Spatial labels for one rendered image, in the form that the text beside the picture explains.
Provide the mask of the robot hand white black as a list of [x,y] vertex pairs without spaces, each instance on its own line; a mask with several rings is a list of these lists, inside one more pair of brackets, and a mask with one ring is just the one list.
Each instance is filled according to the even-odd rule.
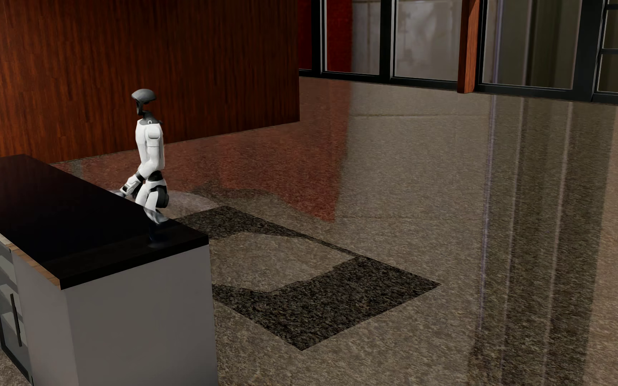
[[127,197],[133,194],[135,189],[142,186],[144,178],[137,172],[133,176],[129,177],[126,183],[119,189],[119,195]]

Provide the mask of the grey counter with black top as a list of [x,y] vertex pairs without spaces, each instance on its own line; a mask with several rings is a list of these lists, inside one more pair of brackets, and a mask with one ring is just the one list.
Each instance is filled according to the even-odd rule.
[[33,386],[219,386],[208,237],[47,163],[0,158]]

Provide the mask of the left robot leg white black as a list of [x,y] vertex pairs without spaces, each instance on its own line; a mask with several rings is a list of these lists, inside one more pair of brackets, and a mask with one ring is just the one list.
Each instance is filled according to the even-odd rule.
[[132,193],[134,201],[143,206],[146,215],[156,224],[165,223],[169,218],[159,212],[167,207],[169,196],[161,171],[153,172],[147,180],[140,183]]

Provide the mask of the robot head dark grey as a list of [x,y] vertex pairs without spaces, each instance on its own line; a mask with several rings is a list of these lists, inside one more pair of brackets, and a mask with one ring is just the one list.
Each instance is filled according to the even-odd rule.
[[135,101],[137,114],[141,117],[147,112],[143,107],[157,99],[156,94],[150,89],[138,89],[131,94],[131,97]]

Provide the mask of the glass cabinet door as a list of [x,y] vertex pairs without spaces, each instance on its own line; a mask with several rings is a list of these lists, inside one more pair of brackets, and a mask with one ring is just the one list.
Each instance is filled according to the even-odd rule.
[[[19,347],[14,328],[14,318],[10,294],[15,292],[14,299],[21,327],[23,346]],[[18,286],[13,265],[13,257],[9,248],[0,242],[0,347],[19,369],[30,384],[34,384],[31,374],[30,354],[23,324],[22,308],[19,299]]]

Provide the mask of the wooden pillar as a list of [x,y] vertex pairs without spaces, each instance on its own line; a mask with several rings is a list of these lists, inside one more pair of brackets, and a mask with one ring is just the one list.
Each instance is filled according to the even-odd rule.
[[481,0],[462,0],[459,43],[458,93],[471,93],[477,84]]

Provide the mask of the black window frame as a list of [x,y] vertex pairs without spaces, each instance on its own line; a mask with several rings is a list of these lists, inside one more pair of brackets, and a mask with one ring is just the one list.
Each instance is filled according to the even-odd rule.
[[[462,0],[290,0],[302,76],[457,91]],[[481,0],[473,92],[618,104],[618,0]]]

